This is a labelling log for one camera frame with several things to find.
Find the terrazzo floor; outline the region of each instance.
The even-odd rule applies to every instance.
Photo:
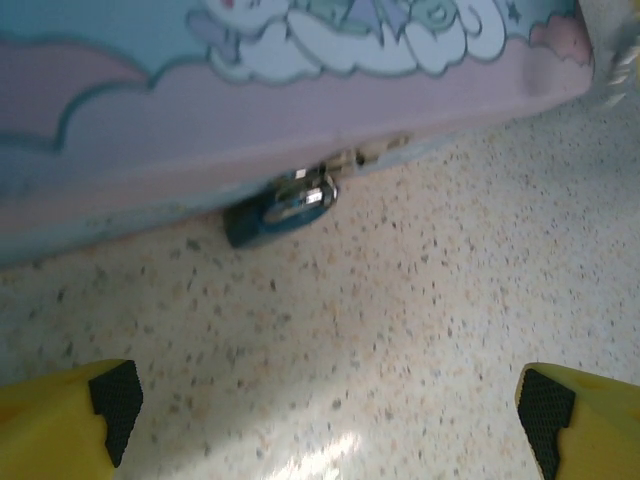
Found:
[[[214,215],[2,272],[0,381],[134,359],[118,479],[538,478],[526,363],[640,383],[638,106],[462,134],[256,251]]]

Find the cartoon character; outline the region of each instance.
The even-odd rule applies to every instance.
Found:
[[[233,81],[271,83],[327,70],[442,74],[466,54],[496,58],[505,41],[493,0],[207,0],[187,23]]]

